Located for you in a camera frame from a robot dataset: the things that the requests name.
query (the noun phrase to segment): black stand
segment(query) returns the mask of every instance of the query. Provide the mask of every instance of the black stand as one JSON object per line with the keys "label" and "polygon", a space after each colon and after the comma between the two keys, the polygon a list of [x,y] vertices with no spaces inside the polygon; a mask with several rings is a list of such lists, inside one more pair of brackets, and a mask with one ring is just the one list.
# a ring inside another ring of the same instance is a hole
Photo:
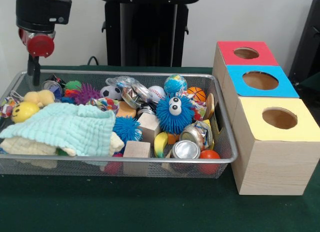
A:
{"label": "black stand", "polygon": [[320,71],[320,0],[313,0],[289,78],[301,83]]}
{"label": "black stand", "polygon": [[188,7],[198,0],[104,0],[110,66],[181,67]]}

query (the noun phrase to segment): green tablecloth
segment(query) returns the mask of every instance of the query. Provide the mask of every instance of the green tablecloth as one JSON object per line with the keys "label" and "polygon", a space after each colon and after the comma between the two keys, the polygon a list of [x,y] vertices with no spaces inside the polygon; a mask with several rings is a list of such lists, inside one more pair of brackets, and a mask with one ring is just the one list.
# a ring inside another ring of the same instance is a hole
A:
{"label": "green tablecloth", "polygon": [[[50,67],[210,73],[211,68]],[[238,195],[219,179],[0,176],[0,229],[10,231],[320,231],[320,167],[303,196]]]}

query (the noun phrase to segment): yellow smiley face ball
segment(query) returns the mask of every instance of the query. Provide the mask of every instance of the yellow smiley face ball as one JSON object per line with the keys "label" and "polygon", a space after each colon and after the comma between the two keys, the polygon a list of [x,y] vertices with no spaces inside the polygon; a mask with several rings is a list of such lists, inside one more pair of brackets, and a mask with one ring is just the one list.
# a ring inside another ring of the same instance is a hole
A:
{"label": "yellow smiley face ball", "polygon": [[26,101],[21,102],[13,108],[11,119],[15,123],[22,123],[33,116],[35,113],[37,113],[39,110],[40,108],[35,103]]}

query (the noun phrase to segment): wooden box with hole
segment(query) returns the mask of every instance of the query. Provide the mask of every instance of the wooden box with hole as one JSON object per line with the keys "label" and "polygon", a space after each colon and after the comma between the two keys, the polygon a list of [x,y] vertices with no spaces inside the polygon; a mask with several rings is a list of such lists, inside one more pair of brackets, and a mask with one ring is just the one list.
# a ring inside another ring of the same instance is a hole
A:
{"label": "wooden box with hole", "polygon": [[228,65],[222,93],[231,125],[238,96],[299,98],[280,66]]}
{"label": "wooden box with hole", "polygon": [[212,74],[223,87],[227,66],[278,66],[275,57],[262,41],[218,41]]}
{"label": "wooden box with hole", "polygon": [[240,195],[302,195],[320,158],[320,128],[299,98],[239,97],[233,122]]}

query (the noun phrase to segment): metal basket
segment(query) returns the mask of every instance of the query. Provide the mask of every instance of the metal basket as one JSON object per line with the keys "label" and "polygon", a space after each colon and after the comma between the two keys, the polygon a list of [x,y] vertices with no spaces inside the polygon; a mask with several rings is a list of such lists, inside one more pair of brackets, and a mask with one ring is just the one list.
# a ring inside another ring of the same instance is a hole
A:
{"label": "metal basket", "polygon": [[[90,83],[97,89],[106,86],[106,78],[120,75],[131,76],[147,88],[153,85],[163,85],[166,78],[171,75],[168,73],[43,70],[40,84],[51,74],[57,75],[64,81],[78,80]],[[182,76],[186,79],[189,87],[200,87],[204,89],[206,94],[213,93],[214,95],[215,112],[210,119],[210,123],[215,143],[214,150],[220,155],[221,159],[155,158],[153,148],[151,148],[151,158],[0,154],[0,174],[217,179],[228,163],[233,162],[238,156],[219,83],[214,76],[207,74],[182,74]],[[20,95],[25,95],[29,91],[39,91],[41,88],[33,86],[32,78],[26,72],[22,72],[14,78],[1,101],[9,96],[11,90],[18,92]],[[1,118],[0,131],[11,124],[10,119]],[[166,155],[171,147],[172,145],[166,146]],[[214,173],[201,173],[199,170],[201,166],[211,166],[211,168],[214,168]]]}

